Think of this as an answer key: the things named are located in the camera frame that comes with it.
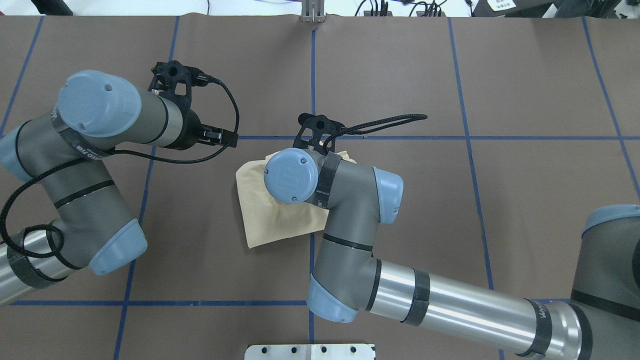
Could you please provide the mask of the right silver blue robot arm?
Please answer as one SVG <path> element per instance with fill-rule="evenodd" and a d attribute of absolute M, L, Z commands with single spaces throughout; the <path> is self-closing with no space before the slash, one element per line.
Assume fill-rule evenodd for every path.
<path fill-rule="evenodd" d="M 414 172 L 405 186 L 395 173 L 355 164 L 335 151 L 336 138 L 365 135 L 425 120 L 405 114 L 346 127 L 324 115 L 300 114 L 301 129 L 291 148 L 266 164 L 263 180 L 277 201 L 309 204 L 327 211 L 322 239 L 310 274 L 309 310 L 327 321 L 350 323 L 360 312 L 404 325 L 438 331 L 467 341 L 510 351 L 522 360 L 637 360 L 639 358 L 639 206 L 635 203 L 595 209 L 577 241 L 530 244 L 535 260 L 576 265 L 568 301 L 541 301 L 503 294 L 487 285 L 472 285 L 434 273 L 432 266 L 381 259 L 380 242 L 393 243 L 392 224 L 402 204 L 409 204 L 400 224 L 400 246 L 425 255 L 436 247 L 437 264 L 450 262 L 458 271 L 480 257 L 479 241 L 446 241 L 444 226 L 456 224 L 452 205 L 443 196 L 435 204 L 418 201 L 435 194 L 435 183 L 448 181 L 445 193 L 463 185 L 466 200 L 476 197 L 477 178 L 448 172 Z"/>

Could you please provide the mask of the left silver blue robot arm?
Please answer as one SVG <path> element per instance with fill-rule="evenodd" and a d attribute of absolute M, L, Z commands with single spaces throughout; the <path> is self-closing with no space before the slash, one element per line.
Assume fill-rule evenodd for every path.
<path fill-rule="evenodd" d="M 152 69 L 148 89 L 98 70 L 71 75 L 50 112 L 25 121 L 1 140 L 1 164 L 22 185 L 1 208 L 1 304 L 91 269 L 103 276 L 139 258 L 147 240 L 105 166 L 105 158 L 130 155 L 189 164 L 118 149 L 130 142 L 184 151 L 195 144 L 235 148 L 239 109 L 222 80 L 171 60 Z M 235 112 L 233 130 L 201 123 L 192 90 L 209 84 L 226 92 Z M 18 197 L 41 185 L 58 218 L 10 235 L 7 219 Z"/>

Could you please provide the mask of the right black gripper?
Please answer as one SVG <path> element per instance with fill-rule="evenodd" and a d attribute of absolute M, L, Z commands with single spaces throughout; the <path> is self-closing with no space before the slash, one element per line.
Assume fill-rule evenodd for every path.
<path fill-rule="evenodd" d="M 314 115 L 308 112 L 302 112 L 297 121 L 301 129 L 294 139 L 293 148 L 314 150 L 318 153 L 336 152 L 333 143 L 328 145 L 327 149 L 324 149 L 320 142 L 323 136 L 336 136 L 341 130 L 346 129 L 343 123 L 330 120 L 325 115 Z M 305 130 L 311 130 L 311 138 L 309 140 L 302 139 Z"/>

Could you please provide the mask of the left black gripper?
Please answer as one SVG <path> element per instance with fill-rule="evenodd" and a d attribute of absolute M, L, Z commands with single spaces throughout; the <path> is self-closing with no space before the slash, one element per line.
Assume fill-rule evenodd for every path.
<path fill-rule="evenodd" d="M 157 62 L 151 69 L 153 78 L 148 87 L 162 100 L 166 121 L 151 145 L 169 150 L 188 150 L 201 141 L 209 146 L 237 148 L 238 133 L 218 127 L 204 127 L 191 110 L 193 87 L 205 87 L 207 76 L 197 67 L 185 66 L 177 60 Z"/>

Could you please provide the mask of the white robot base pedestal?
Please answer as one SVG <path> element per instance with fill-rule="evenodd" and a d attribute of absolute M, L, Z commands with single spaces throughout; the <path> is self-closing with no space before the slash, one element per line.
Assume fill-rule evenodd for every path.
<path fill-rule="evenodd" d="M 374 344 L 256 344 L 247 347 L 245 360 L 376 360 Z"/>

